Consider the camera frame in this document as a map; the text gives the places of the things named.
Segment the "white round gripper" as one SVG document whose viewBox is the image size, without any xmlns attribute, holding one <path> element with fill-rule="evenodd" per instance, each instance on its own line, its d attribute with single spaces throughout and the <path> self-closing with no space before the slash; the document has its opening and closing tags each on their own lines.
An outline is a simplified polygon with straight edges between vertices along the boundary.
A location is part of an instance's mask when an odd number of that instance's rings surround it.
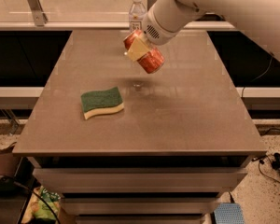
<svg viewBox="0 0 280 224">
<path fill-rule="evenodd" d="M 177 32 L 167 31 L 160 26 L 154 15 L 154 6 L 150 8 L 142 20 L 142 31 L 147 39 L 154 45 L 164 45 L 177 35 Z M 125 39 L 125 55 L 133 62 L 139 60 L 150 51 L 150 43 L 147 40 L 136 37 L 134 40 Z"/>
</svg>

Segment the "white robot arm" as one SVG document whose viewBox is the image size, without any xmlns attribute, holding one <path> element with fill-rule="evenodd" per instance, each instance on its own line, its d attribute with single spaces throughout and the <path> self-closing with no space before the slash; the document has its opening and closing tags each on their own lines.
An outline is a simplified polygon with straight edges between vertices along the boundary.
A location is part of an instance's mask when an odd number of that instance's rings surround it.
<svg viewBox="0 0 280 224">
<path fill-rule="evenodd" d="M 280 62 L 280 0 L 157 0 L 142 20 L 142 30 L 124 40 L 127 56 L 140 62 L 188 23 L 213 12 Z"/>
</svg>

